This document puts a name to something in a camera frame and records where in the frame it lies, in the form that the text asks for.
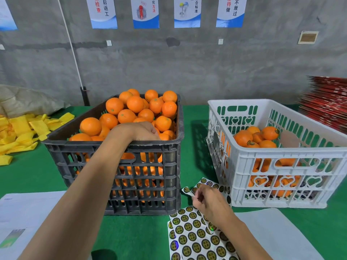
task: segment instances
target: forearm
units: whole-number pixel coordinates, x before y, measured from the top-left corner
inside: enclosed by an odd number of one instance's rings
[[[272,260],[244,222],[236,215],[230,216],[228,219],[221,230],[231,241],[242,260]]]
[[[19,259],[88,258],[98,235],[115,171],[131,141],[127,134],[120,133],[114,141],[105,141],[99,147]]]

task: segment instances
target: green table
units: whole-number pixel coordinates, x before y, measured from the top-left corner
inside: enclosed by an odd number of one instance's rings
[[[60,114],[80,115],[90,107],[69,107]],[[193,187],[201,177],[217,181],[205,137],[208,106],[184,106],[185,138],[181,146],[181,186]],[[0,197],[6,193],[66,190],[49,152],[43,144],[34,151],[17,153],[12,164],[0,167]],[[347,255],[347,182],[344,181],[328,202],[327,209],[280,209],[307,237],[325,259]],[[182,195],[182,207],[192,204]],[[233,208],[235,212],[254,208]],[[105,216],[93,254],[98,259],[169,259],[169,216]]]

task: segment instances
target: white paper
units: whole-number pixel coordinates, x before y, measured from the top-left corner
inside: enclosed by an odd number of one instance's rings
[[[0,0],[0,31],[17,30],[17,26],[7,6],[6,0]]]
[[[175,28],[200,27],[201,0],[173,0]]]
[[[87,0],[93,29],[117,29],[114,0]]]
[[[134,29],[159,28],[158,0],[131,0]]]
[[[242,27],[247,0],[219,0],[216,27]]]
[[[0,244],[12,230],[25,229],[11,247],[0,248],[0,260],[15,260],[20,256],[64,193],[11,193],[0,199]]]
[[[278,209],[236,213],[274,260],[324,260]]]

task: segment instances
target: poster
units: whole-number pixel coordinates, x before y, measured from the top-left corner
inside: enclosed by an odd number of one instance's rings
[[[134,29],[159,28],[158,0],[131,0]]]
[[[113,0],[87,0],[93,29],[117,29]]]
[[[201,0],[173,0],[175,28],[200,27]]]
[[[6,0],[0,0],[0,31],[17,30],[17,26],[7,6]]]
[[[242,27],[247,0],[219,0],[216,27]]]

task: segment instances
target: hand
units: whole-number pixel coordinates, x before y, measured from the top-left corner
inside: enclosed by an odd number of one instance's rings
[[[161,140],[157,130],[149,122],[123,123],[115,126],[105,141],[112,140],[115,135],[124,135],[130,142],[133,140]]]
[[[201,184],[192,199],[193,205],[206,216],[207,220],[222,231],[230,221],[238,219],[216,188]]]

